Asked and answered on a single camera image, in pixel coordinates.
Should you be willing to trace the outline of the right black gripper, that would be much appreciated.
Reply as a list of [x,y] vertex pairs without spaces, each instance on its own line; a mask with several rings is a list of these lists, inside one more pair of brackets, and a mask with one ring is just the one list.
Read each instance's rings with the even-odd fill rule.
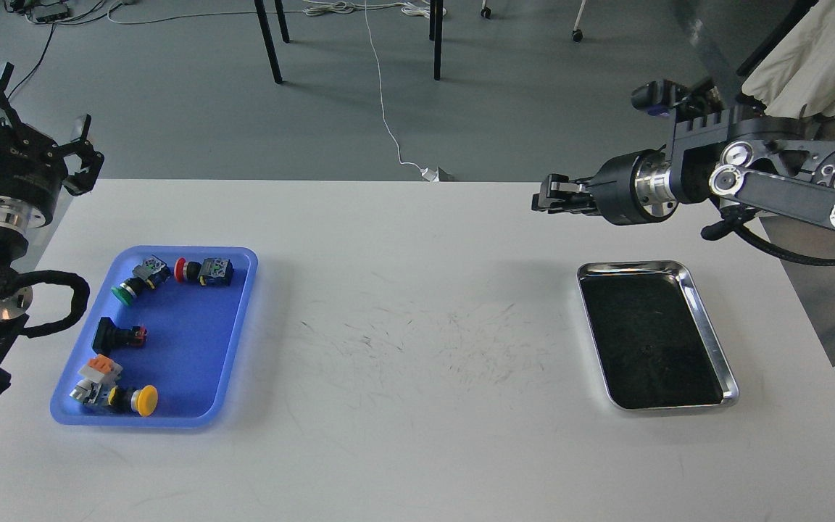
[[607,219],[614,225],[642,225],[660,223],[667,215],[656,217],[644,209],[637,199],[635,178],[643,162],[659,155],[656,151],[639,151],[613,157],[601,166],[590,178],[572,179],[566,175],[549,174],[542,182],[543,195],[573,194],[559,199],[547,198],[541,194],[531,196],[531,210],[547,214],[587,215]]

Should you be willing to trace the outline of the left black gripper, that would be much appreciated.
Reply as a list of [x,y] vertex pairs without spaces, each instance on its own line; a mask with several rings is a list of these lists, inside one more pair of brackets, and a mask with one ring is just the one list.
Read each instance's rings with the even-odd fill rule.
[[[61,182],[73,197],[89,193],[95,188],[105,156],[95,150],[89,138],[90,115],[76,120],[66,144],[57,145],[47,135],[27,139],[25,125],[4,92],[13,70],[10,62],[0,67],[0,198],[19,199],[32,206],[34,215],[53,218]],[[55,157],[49,157],[47,153],[54,146]],[[79,169],[66,175],[62,160],[73,156],[80,161]]]

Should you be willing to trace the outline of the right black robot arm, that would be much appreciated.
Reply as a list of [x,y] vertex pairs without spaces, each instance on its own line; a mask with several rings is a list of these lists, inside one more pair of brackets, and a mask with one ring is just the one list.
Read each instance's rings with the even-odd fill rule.
[[720,218],[702,229],[705,240],[735,234],[771,257],[835,265],[835,258],[786,250],[747,227],[769,212],[835,232],[835,140],[808,139],[806,122],[767,116],[757,105],[726,106],[709,79],[692,87],[653,80],[633,90],[631,103],[670,118],[666,145],[613,157],[583,178],[548,175],[531,197],[533,211],[643,225],[668,219],[680,204],[707,201]]

